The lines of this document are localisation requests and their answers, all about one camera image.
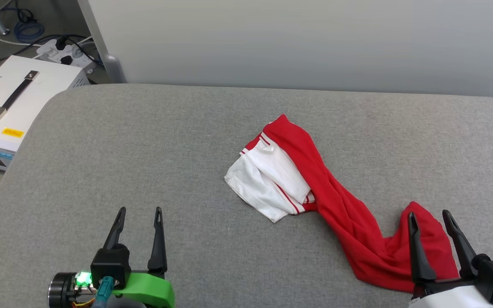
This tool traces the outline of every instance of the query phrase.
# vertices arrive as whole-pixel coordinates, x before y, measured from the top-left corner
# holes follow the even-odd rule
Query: red fabric
[[[374,216],[326,168],[309,134],[285,115],[264,127],[264,133],[292,159],[315,196],[306,210],[316,210],[330,225],[356,278],[379,287],[412,292],[407,216],[414,212],[421,241],[438,279],[457,278],[450,240],[441,224],[416,202],[401,214],[399,230],[384,238]]]

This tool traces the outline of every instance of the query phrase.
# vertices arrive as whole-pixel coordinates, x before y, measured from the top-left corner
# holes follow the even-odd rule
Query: red stripe
[[[298,208],[294,205],[294,203],[292,201],[290,201],[290,198],[288,197],[288,195],[284,192],[284,190],[282,190],[282,188],[277,185],[277,187],[279,187],[279,189],[282,191],[282,194],[286,197],[286,199],[288,200],[288,202],[290,202],[290,204],[296,209],[296,213],[300,214],[300,211],[298,210]]]
[[[262,140],[267,144],[267,145],[271,145],[269,142],[267,142],[267,140],[264,138],[264,136],[260,135],[260,138],[262,138]]]

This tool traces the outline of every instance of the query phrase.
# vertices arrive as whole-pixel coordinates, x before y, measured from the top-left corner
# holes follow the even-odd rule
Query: gray table
[[[281,113],[384,234],[414,200],[438,219],[450,209],[493,258],[493,98],[88,86],[47,104],[0,185],[0,308],[45,307],[53,275],[88,269],[122,205],[133,269],[163,208],[179,308],[406,306],[355,279],[317,213],[272,224],[223,181]]]

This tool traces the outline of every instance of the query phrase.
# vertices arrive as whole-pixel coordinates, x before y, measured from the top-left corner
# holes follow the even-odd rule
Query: gray floor
[[[0,6],[4,4],[6,0],[0,0]],[[88,36],[88,29],[84,23],[81,12],[77,6],[77,3],[73,0],[50,0],[50,1],[35,1],[35,0],[20,0],[21,8],[28,8],[33,11],[35,18],[45,26],[45,33],[43,35],[50,34],[77,34]],[[6,27],[12,29],[18,20],[16,12],[5,11],[0,12],[2,22]],[[1,36],[0,38],[6,41],[16,41],[13,33],[11,32],[7,36]],[[22,47],[0,42],[0,58],[6,57]],[[37,55],[36,48],[30,48],[29,50],[21,53],[20,56],[31,58]],[[95,72],[89,75],[89,78],[96,83],[109,83],[106,72],[98,68]]]

